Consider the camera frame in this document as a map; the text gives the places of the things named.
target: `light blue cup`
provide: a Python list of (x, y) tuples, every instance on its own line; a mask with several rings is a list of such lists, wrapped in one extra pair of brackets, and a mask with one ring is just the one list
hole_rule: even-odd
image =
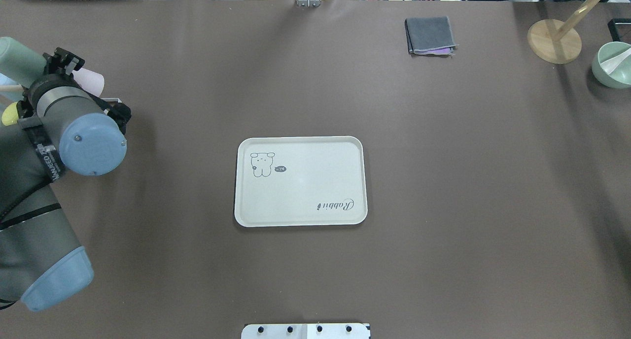
[(598, 50), (592, 62), (592, 72), (598, 81), (609, 88), (624, 89), (631, 87), (631, 58), (625, 59), (611, 74), (602, 70), (601, 63), (626, 51), (631, 45), (624, 42), (609, 42)]

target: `robotic arm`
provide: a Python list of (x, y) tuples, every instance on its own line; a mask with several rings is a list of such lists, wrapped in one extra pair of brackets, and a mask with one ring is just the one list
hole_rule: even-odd
[(57, 48), (40, 56), (0, 38), (0, 73), (26, 87), (0, 125), (0, 309), (56, 305), (94, 276), (49, 184), (66, 168), (102, 175), (124, 158), (131, 111), (92, 95), (74, 80), (85, 61)]

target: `bowl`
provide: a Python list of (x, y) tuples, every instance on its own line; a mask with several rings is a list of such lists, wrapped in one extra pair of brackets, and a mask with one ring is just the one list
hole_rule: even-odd
[(592, 62), (592, 72), (598, 81), (609, 88), (624, 89), (631, 87), (631, 58), (625, 59), (611, 74), (602, 70), (601, 63), (626, 51), (631, 45), (624, 42), (609, 42), (598, 50)]

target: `brown table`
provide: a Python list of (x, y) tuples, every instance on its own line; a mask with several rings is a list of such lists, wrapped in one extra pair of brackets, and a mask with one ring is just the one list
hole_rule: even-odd
[[(631, 90), (537, 58), (529, 26), (576, 3), (10, 1), (2, 35), (65, 47), (133, 109), (122, 166), (54, 190), (92, 285), (0, 312), (0, 337), (238, 339), (246, 323), (361, 321), (375, 339), (631, 337)], [(448, 15), (453, 58), (403, 20)], [(369, 215), (245, 229), (239, 143), (353, 135)]]

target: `white tray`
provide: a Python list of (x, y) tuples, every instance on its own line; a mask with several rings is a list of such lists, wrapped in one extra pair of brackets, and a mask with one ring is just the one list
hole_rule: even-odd
[(358, 224), (367, 214), (355, 137), (250, 138), (239, 145), (235, 218), (244, 227)]

